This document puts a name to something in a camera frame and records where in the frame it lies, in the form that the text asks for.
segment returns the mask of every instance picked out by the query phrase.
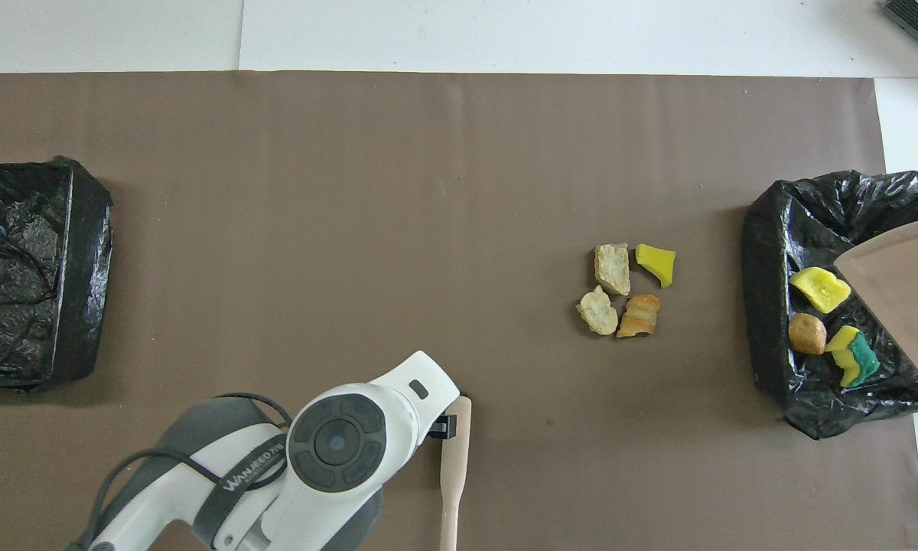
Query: brown paper surface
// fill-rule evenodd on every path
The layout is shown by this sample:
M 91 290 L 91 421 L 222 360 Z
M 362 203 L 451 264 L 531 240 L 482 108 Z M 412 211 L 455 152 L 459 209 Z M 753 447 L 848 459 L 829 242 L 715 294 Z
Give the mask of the brown paper surface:
M 0 76 L 0 161 L 55 154 L 116 200 L 109 303 L 89 379 L 0 393 L 0 549 L 70 541 L 196 401 L 295 412 L 416 349 L 473 399 L 460 549 L 918 547 L 911 419 L 813 442 L 745 338 L 745 207 L 883 171 L 869 80 Z M 575 311 L 620 241 L 677 251 L 669 289 L 634 269 L 662 300 L 635 341 Z M 386 485 L 362 548 L 437 546 L 438 457 Z M 178 526 L 154 548 L 203 547 Z

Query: cardboard piece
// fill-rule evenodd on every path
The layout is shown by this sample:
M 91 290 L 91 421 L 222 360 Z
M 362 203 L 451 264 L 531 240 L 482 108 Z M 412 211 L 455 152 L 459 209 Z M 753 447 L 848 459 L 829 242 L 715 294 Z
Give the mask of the cardboard piece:
M 911 419 L 807 439 L 754 390 L 744 332 L 745 207 L 884 170 L 869 80 L 3 74 L 0 161 L 54 154 L 116 200 L 109 303 L 89 379 L 0 393 L 0 549 L 76 536 L 196 401 L 295 412 L 414 349 L 476 411 L 460 549 L 918 547 Z M 575 311 L 620 241 L 677 251 L 669 289 L 633 271 L 651 337 Z M 435 547 L 438 465 L 428 442 L 362 548 Z
M 836 268 L 918 367 L 918 222 L 841 254 Z

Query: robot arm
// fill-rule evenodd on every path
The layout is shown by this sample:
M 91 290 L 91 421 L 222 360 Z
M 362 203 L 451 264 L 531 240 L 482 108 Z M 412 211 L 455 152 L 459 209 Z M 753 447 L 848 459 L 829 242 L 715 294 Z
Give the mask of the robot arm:
M 246 398 L 201 402 L 158 442 L 194 466 L 145 461 L 67 551 L 145 550 L 173 520 L 218 551 L 355 549 L 381 512 L 381 486 L 457 397 L 416 352 L 370 383 L 320 394 L 288 435 Z

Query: circular button panel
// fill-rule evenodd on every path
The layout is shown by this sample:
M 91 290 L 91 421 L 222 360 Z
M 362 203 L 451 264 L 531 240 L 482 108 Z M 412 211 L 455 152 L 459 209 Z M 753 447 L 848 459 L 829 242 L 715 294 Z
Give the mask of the circular button panel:
M 364 482 L 385 454 L 385 414 L 360 394 L 323 398 L 295 421 L 288 461 L 307 486 L 341 492 Z

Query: bread piece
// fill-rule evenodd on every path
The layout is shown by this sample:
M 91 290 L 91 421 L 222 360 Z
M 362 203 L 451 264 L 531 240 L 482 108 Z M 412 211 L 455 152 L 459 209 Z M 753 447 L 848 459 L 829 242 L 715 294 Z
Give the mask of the bread piece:
M 588 328 L 596 334 L 612 334 L 619 327 L 619 313 L 612 307 L 609 295 L 605 294 L 601 285 L 596 285 L 592 292 L 585 293 L 578 303 L 578 313 Z
M 789 321 L 789 344 L 795 352 L 819 356 L 826 349 L 826 325 L 816 316 L 795 314 Z
M 656 331 L 656 313 L 661 306 L 655 295 L 634 295 L 626 303 L 626 313 L 616 338 L 653 334 Z
M 630 248 L 626 243 L 595 247 L 595 280 L 606 292 L 630 294 Z

